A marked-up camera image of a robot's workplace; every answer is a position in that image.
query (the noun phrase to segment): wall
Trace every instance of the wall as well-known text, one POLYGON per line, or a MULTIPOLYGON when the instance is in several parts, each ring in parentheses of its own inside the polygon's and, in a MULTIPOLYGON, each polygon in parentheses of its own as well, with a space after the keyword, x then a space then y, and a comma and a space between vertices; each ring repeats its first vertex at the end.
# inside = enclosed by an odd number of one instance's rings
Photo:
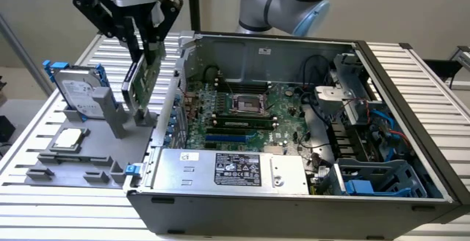
MULTIPOLYGON (((456 45, 469 43, 469 0, 330 1, 320 37, 409 42, 426 58, 446 58, 456 45)), ((234 31, 239 0, 201 0, 201 5, 203 30, 234 31)), ((187 8, 174 30, 190 29, 187 8)), ((74 62, 97 33, 71 0, 0 0, 0 11, 38 64, 74 62)))

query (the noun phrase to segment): warning label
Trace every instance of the warning label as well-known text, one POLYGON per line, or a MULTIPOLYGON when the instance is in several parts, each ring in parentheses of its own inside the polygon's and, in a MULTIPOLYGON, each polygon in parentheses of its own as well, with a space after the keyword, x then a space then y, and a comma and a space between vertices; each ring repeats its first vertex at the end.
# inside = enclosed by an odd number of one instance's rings
POLYGON ((259 155, 223 154, 215 156, 214 182, 218 185, 262 185, 259 155))

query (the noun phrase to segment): metal pole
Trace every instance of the metal pole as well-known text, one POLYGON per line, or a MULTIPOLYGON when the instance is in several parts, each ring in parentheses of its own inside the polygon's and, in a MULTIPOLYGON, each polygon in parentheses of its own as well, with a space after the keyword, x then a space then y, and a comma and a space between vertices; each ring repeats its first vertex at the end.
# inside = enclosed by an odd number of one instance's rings
POLYGON ((15 36, 14 31, 11 30, 6 19, 0 14, 0 32, 4 35, 18 57, 20 58, 26 68, 28 69, 32 78, 35 79, 36 83, 39 84, 40 88, 43 89, 44 93, 50 96, 52 94, 52 87, 48 83, 48 80, 39 70, 38 66, 35 65, 19 39, 15 36))
POLYGON ((190 0, 191 30, 201 31, 199 0, 190 0))

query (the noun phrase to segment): cpu socket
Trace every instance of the cpu socket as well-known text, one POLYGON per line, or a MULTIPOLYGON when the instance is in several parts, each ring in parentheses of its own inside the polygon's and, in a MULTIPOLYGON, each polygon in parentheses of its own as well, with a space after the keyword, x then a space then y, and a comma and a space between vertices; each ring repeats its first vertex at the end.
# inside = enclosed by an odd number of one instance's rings
POLYGON ((265 96, 237 94, 233 97, 233 110, 247 113, 265 113, 265 96))

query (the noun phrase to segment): workbench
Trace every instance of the workbench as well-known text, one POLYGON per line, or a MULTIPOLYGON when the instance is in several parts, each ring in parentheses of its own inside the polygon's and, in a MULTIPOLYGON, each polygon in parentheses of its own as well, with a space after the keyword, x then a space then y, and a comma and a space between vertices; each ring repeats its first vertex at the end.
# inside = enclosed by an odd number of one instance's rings
MULTIPOLYGON (((179 34, 166 39, 163 61, 150 110, 159 113, 166 90, 179 58, 179 34)), ((454 171, 470 189, 470 121, 458 98, 416 57, 413 50, 398 44, 369 43, 397 87, 442 148, 454 171)), ((131 65, 130 54, 117 39, 98 35, 77 65, 106 67, 118 101, 123 100, 121 84, 131 65)), ((34 117, 0 162, 0 238, 24 240, 202 240, 209 237, 155 235, 135 212, 123 190, 98 188, 31 187, 26 172, 38 154, 66 120, 66 102, 56 90, 34 117)), ((221 237, 217 240, 241 240, 221 237)), ((400 241, 470 240, 470 215, 450 224, 425 224, 400 241)))

